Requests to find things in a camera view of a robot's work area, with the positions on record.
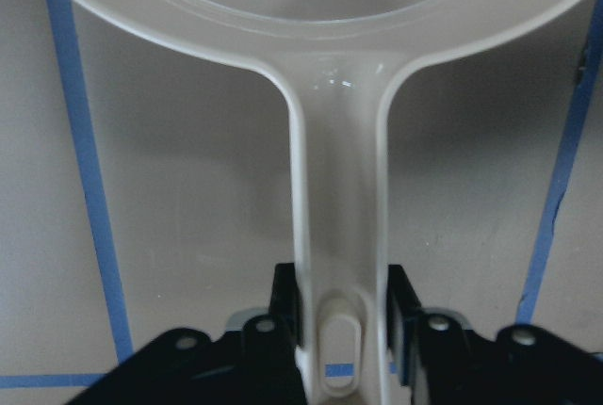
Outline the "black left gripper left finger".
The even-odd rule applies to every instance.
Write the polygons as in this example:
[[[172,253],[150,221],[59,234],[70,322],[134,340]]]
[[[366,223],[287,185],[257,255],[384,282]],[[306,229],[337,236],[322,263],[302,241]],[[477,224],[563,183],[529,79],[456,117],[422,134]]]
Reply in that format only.
[[[303,404],[295,267],[276,265],[269,308],[218,340],[191,328],[160,334],[73,404]]]

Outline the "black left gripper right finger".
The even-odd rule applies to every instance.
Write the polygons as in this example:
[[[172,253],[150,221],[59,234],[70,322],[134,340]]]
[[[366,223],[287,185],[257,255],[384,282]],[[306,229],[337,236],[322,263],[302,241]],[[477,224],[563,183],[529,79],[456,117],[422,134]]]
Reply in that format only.
[[[515,324],[488,340],[445,308],[421,304],[388,268],[387,346],[414,404],[599,404],[602,362],[552,332]]]

